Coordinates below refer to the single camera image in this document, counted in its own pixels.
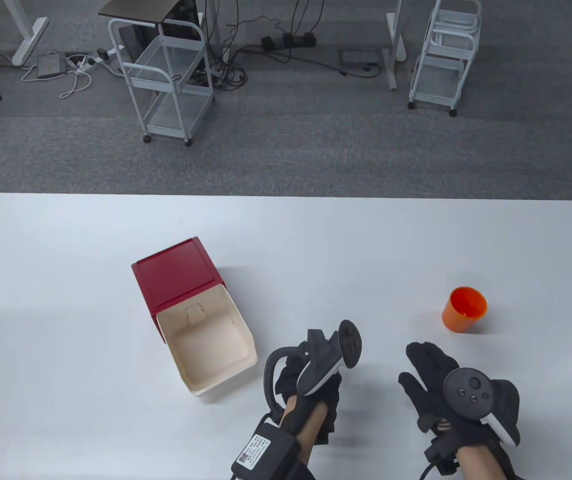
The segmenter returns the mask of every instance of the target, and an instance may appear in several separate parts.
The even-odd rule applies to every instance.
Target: desk leg
[[[386,66],[386,76],[388,76],[388,85],[391,90],[397,89],[397,80],[395,78],[395,62],[404,62],[406,59],[406,50],[404,39],[399,28],[399,18],[402,14],[402,4],[404,0],[397,0],[395,13],[386,14],[386,23],[388,23],[388,32],[390,33],[391,48],[384,48],[384,64]]]
[[[16,67],[22,66],[26,62],[26,59],[32,52],[33,48],[35,48],[35,45],[39,41],[39,37],[41,37],[41,34],[46,30],[46,27],[48,26],[48,18],[45,16],[37,18],[35,23],[30,26],[26,12],[21,6],[19,0],[4,0],[4,3],[12,16],[12,20],[16,23],[17,28],[23,37],[23,41],[19,45],[19,48],[17,48],[17,51],[12,56],[12,64]]]

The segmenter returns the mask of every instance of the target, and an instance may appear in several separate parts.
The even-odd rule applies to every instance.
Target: storage box
[[[193,394],[257,363],[252,334],[199,238],[144,258],[132,270]]]

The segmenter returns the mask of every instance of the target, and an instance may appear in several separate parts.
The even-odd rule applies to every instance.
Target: red lid
[[[197,237],[133,263],[132,270],[162,338],[156,314],[224,283]]]

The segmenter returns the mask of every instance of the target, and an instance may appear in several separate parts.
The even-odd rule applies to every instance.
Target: label sticker
[[[261,435],[253,435],[248,445],[245,446],[239,457],[237,457],[236,462],[248,470],[252,470],[263,453],[268,450],[269,445],[269,439],[263,438]]]

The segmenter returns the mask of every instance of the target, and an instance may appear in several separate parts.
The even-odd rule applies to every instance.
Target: plastic cup
[[[441,318],[449,330],[463,334],[487,311],[488,302],[481,292],[470,286],[460,286],[452,290]]]

